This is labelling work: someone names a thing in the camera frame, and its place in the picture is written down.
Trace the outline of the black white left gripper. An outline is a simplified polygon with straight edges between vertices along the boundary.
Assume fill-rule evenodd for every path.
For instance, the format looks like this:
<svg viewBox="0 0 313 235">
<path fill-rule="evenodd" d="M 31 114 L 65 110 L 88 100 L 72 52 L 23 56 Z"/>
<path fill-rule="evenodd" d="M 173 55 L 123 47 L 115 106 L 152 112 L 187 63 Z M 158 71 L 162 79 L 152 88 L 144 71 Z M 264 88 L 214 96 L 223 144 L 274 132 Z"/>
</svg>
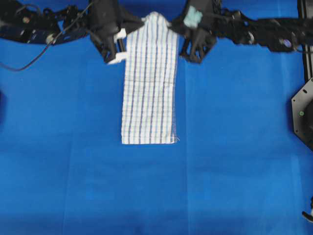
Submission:
<svg viewBox="0 0 313 235">
<path fill-rule="evenodd" d="M 90 39 L 105 63 L 117 64 L 127 58 L 123 39 L 125 28 L 141 28 L 144 21 L 119 6 L 117 0 L 90 0 L 88 9 Z"/>
</svg>

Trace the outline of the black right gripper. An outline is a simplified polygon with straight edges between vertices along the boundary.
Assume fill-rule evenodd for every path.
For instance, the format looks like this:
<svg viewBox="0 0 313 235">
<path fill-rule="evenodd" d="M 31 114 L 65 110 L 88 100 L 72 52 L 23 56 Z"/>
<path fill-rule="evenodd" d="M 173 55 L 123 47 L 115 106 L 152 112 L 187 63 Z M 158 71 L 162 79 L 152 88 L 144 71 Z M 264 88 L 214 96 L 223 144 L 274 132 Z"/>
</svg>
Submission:
<svg viewBox="0 0 313 235">
<path fill-rule="evenodd" d="M 188 0 L 184 14 L 174 18 L 168 28 L 186 37 L 180 57 L 187 62 L 200 64 L 217 42 L 214 33 L 220 14 L 219 0 Z"/>
</svg>

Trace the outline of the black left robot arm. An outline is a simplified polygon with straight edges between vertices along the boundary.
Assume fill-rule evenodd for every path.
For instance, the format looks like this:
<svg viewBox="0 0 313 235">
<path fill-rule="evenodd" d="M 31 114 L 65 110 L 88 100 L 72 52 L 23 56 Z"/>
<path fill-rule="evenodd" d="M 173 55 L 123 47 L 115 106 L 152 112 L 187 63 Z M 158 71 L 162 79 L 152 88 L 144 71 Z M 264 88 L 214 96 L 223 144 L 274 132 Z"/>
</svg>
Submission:
<svg viewBox="0 0 313 235">
<path fill-rule="evenodd" d="M 127 58 L 123 40 L 143 26 L 143 19 L 116 0 L 90 0 L 84 10 L 71 5 L 57 12 L 17 0 L 0 2 L 2 39 L 50 47 L 90 36 L 106 64 Z"/>
</svg>

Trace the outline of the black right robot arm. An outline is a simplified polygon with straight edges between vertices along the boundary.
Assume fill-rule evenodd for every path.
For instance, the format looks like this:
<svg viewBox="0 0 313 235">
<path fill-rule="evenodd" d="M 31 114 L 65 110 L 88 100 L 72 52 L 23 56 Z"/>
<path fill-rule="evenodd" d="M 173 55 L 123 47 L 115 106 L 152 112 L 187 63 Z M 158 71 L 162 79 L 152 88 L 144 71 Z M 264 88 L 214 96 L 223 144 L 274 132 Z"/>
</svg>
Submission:
<svg viewBox="0 0 313 235">
<path fill-rule="evenodd" d="M 236 45 L 260 45 L 271 52 L 294 52 L 312 46 L 312 18 L 250 19 L 239 10 L 222 7 L 220 0 L 188 0 L 169 29 L 184 37 L 180 56 L 200 64 L 217 39 Z"/>
</svg>

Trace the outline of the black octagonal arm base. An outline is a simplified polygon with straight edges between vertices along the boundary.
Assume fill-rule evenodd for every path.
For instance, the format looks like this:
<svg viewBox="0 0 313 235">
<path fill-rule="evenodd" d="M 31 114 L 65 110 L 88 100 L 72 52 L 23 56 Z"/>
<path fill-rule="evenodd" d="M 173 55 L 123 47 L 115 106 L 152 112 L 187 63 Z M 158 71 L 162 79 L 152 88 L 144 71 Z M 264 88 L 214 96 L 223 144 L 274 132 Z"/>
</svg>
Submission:
<svg viewBox="0 0 313 235">
<path fill-rule="evenodd" d="M 313 150 L 313 79 L 291 99 L 293 131 L 296 136 Z"/>
</svg>

